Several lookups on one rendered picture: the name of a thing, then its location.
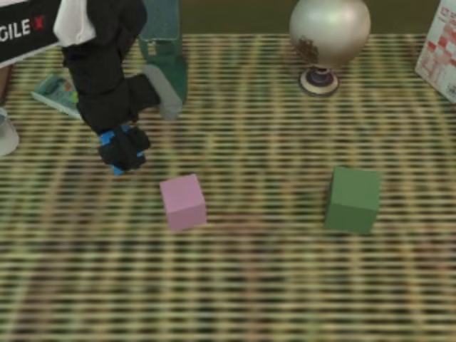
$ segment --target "silver sphere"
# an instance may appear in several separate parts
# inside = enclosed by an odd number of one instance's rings
[[[352,61],[371,32],[363,0],[299,0],[290,19],[290,38],[304,63],[332,69]]]

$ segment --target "person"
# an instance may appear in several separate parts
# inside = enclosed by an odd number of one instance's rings
[[[142,73],[124,75],[123,61],[146,21],[143,0],[61,0],[53,31],[81,118],[99,136],[138,121],[146,108],[182,109],[172,81],[157,67],[146,64]]]

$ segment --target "block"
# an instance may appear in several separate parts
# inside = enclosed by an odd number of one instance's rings
[[[380,208],[380,174],[335,167],[326,203],[325,227],[369,234]]]
[[[160,191],[172,231],[179,232],[207,223],[206,202],[196,175],[161,182]]]

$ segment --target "red x logo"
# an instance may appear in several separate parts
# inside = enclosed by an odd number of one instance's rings
[[[33,28],[37,31],[44,29],[44,16],[43,15],[36,16],[33,19]]]

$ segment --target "red and white box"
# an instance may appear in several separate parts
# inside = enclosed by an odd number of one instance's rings
[[[456,0],[441,0],[415,72],[456,103]]]

